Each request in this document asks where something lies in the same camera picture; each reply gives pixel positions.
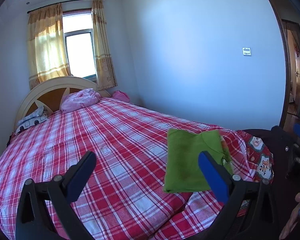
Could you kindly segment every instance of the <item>green cloth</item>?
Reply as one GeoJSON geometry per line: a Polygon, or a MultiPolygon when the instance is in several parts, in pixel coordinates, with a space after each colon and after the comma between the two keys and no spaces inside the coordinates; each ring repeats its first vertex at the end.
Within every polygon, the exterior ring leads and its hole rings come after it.
{"type": "Polygon", "coordinates": [[[184,130],[170,129],[168,137],[168,160],[164,177],[163,191],[198,192],[210,190],[210,187],[198,165],[198,156],[208,151],[214,160],[223,165],[232,174],[231,156],[218,130],[190,133],[184,130]]]}

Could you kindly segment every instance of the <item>bed headboard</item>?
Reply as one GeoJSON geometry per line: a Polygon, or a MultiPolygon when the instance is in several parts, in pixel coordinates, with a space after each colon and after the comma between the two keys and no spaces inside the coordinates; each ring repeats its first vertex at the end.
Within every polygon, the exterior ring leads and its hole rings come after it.
{"type": "MultiPolygon", "coordinates": [[[[39,106],[43,105],[48,110],[48,114],[52,114],[60,109],[63,95],[78,92],[87,88],[97,90],[97,84],[84,78],[71,76],[49,79],[37,85],[22,101],[14,123],[14,130],[16,130],[17,122],[21,118],[32,113],[39,106]]],[[[103,97],[111,97],[105,90],[98,92],[103,97]]]]}

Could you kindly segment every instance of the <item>screw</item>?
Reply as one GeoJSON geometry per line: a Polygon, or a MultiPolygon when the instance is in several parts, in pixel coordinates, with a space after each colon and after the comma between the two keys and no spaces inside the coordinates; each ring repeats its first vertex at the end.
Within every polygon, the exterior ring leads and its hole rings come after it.
{"type": "Polygon", "coordinates": [[[30,185],[32,183],[32,179],[27,179],[26,181],[25,181],[25,184],[26,185],[30,185]]]}
{"type": "Polygon", "coordinates": [[[239,181],[239,180],[241,180],[241,177],[239,175],[237,175],[237,174],[234,174],[234,175],[232,175],[232,179],[234,181],[239,181]]]}
{"type": "Polygon", "coordinates": [[[262,179],[262,183],[265,184],[265,185],[268,185],[269,184],[269,180],[268,179],[262,179]]]}
{"type": "Polygon", "coordinates": [[[58,182],[58,181],[62,180],[62,176],[61,175],[56,175],[56,176],[54,176],[53,180],[58,182]]]}

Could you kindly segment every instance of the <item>curtain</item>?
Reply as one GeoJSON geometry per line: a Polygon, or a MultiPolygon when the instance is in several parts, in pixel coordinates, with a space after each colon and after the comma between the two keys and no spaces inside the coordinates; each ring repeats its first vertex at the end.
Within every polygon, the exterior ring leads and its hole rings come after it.
{"type": "Polygon", "coordinates": [[[92,2],[93,42],[98,90],[117,86],[106,34],[102,0],[92,2]]]}
{"type": "Polygon", "coordinates": [[[31,12],[28,61],[30,89],[48,79],[70,75],[61,3],[31,12]]]}

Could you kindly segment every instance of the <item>wall socket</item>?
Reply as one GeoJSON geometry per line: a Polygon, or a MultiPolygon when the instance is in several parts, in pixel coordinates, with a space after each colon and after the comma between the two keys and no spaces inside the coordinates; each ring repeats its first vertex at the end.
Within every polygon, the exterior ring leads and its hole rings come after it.
{"type": "Polygon", "coordinates": [[[250,48],[242,48],[244,56],[251,56],[251,49],[250,48]]]}

